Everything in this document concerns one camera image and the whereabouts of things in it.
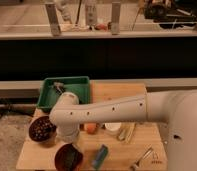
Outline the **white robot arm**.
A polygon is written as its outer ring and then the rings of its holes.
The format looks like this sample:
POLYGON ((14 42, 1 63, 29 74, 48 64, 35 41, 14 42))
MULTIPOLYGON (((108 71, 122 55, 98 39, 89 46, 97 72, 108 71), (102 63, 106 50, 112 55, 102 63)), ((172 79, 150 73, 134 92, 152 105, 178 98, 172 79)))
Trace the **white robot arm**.
POLYGON ((49 115, 63 141, 72 143, 83 123, 165 122, 167 171, 197 171, 197 90, 160 91, 79 104, 66 92, 49 115))

